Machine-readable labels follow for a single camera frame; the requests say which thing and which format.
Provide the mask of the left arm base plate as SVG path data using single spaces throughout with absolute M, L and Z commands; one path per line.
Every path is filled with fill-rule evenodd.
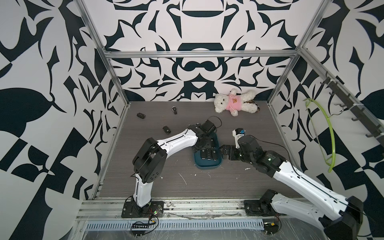
M 152 201 L 144 207 L 139 207 L 135 201 L 128 201 L 124 203 L 121 217 L 128 218 L 145 218 L 151 215 L 160 216 L 164 212 L 163 201 Z

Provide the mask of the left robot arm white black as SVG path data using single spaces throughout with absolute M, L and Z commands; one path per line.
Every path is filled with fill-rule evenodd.
M 207 120 L 166 139 L 148 138 L 133 159 L 133 177 L 136 179 L 133 202 L 139 208 L 147 206 L 152 201 L 153 182 L 162 173 L 166 160 L 186 148 L 202 151 L 216 131 L 217 127 Z

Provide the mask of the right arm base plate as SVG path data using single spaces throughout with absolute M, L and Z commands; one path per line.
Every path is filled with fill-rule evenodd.
M 270 201 L 265 200 L 244 200 L 244 208 L 247 216 L 279 217 L 282 215 L 272 208 Z

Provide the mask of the black car key front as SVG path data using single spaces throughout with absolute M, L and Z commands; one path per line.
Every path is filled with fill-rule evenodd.
M 207 158 L 206 150 L 201 150 L 201 159 L 205 160 Z

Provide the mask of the dark teal storage box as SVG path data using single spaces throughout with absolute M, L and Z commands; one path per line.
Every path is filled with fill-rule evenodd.
M 210 170 L 218 168 L 222 163 L 219 141 L 216 133 L 211 133 L 198 140 L 193 147 L 194 161 L 198 169 Z

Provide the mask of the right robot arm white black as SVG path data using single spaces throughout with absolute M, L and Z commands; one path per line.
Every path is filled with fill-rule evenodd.
M 304 203 L 267 190 L 258 205 L 246 206 L 248 212 L 299 219 L 322 230 L 330 240 L 358 238 L 364 213 L 361 200 L 354 196 L 346 198 L 319 184 L 280 154 L 263 150 L 253 136 L 239 134 L 235 142 L 235 145 L 221 146 L 222 157 L 250 164 L 258 172 L 285 184 L 308 200 L 308 203 Z

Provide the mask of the black car key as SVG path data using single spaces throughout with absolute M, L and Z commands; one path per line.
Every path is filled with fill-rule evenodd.
M 212 159 L 212 150 L 211 149 L 207 149 L 206 150 L 206 154 L 207 154 L 207 160 L 211 160 Z
M 212 159 L 214 161 L 217 161 L 218 160 L 218 152 L 216 149 L 212 149 Z
M 146 117 L 146 115 L 144 115 L 142 113 L 137 113 L 137 117 L 140 119 L 144 119 Z
M 201 159 L 205 160 L 207 158 L 206 150 L 201 150 Z
M 163 127 L 164 132 L 169 135 L 171 133 L 171 129 L 168 126 Z

